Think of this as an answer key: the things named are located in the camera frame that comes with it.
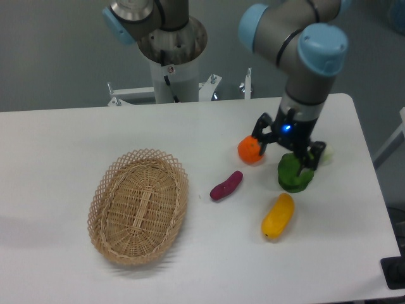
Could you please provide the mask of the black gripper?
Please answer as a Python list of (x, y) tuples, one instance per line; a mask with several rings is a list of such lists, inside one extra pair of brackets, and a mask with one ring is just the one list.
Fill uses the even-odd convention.
[[(251, 134), (258, 142), (259, 156), (264, 155), (268, 144), (277, 140), (281, 146), (296, 154), (299, 161), (297, 175), (300, 175), (305, 168), (316, 171), (326, 150), (325, 142), (311, 142), (312, 131), (317, 120), (316, 118), (309, 121), (298, 121), (279, 108), (273, 122), (269, 114), (263, 113), (257, 119)], [(264, 129), (271, 126), (271, 132), (263, 132)]]

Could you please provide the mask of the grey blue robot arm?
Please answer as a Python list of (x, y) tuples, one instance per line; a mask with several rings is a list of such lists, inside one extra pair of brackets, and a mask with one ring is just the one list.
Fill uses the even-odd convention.
[[(261, 151), (277, 143), (293, 152), (300, 169), (316, 170), (326, 147), (312, 141), (311, 133), (348, 49), (345, 33), (330, 22), (349, 6), (349, 1), (286, 1), (274, 9), (254, 4), (239, 22), (240, 42), (288, 76), (276, 117), (261, 115), (252, 136)], [(138, 45), (153, 64), (157, 102), (197, 99), (195, 74), (180, 67), (198, 59), (208, 38), (187, 1), (111, 1), (102, 14), (119, 41)]]

